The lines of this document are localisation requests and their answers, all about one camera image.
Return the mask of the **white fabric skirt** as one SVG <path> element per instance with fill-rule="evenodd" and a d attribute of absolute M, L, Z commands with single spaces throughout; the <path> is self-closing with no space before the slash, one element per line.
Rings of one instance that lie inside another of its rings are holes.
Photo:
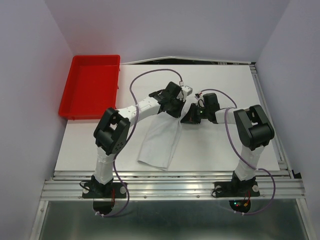
<path fill-rule="evenodd" d="M 166 112 L 156 115 L 145 135 L 137 163 L 160 171 L 167 171 L 182 135 L 182 118 L 186 115 L 183 107 L 181 116 L 172 117 Z"/>

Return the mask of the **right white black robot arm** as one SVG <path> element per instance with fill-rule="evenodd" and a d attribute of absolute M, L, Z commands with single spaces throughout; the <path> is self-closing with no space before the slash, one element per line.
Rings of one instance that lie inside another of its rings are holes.
<path fill-rule="evenodd" d="M 275 130 L 260 105 L 249 108 L 221 108 L 215 93 L 198 94 L 198 102 L 191 104 L 182 118 L 183 124 L 200 124 L 208 120 L 213 124 L 235 125 L 241 152 L 237 167 L 230 181 L 216 181 L 212 196 L 214 198 L 258 197 L 260 190 L 256 181 L 256 170 L 265 147 L 275 137 Z"/>

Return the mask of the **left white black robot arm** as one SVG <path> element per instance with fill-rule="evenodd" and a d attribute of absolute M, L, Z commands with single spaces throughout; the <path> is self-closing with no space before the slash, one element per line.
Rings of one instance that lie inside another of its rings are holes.
<path fill-rule="evenodd" d="M 93 132 L 97 146 L 96 167 L 90 180 L 82 185 L 82 197 L 103 199 L 117 194 L 121 186 L 114 183 L 115 161 L 138 122 L 160 113 L 178 119 L 192 91 L 189 86 L 169 82 L 166 88 L 150 93 L 134 105 L 121 109 L 108 108 Z"/>

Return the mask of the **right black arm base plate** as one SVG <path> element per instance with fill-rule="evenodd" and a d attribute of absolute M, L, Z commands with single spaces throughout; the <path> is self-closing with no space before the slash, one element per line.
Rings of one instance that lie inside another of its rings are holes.
<path fill-rule="evenodd" d="M 232 182 L 232 181 L 216 181 L 211 195 L 214 198 L 244 198 L 259 197 L 260 191 L 254 191 L 253 187 L 258 186 L 257 182 Z"/>

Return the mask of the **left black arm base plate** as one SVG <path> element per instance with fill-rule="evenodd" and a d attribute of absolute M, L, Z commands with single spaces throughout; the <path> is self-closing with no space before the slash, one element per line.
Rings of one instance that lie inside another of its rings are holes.
<path fill-rule="evenodd" d="M 108 183 L 106 186 L 94 186 L 91 181 L 81 181 L 83 199 L 126 199 L 127 190 L 120 182 Z"/>

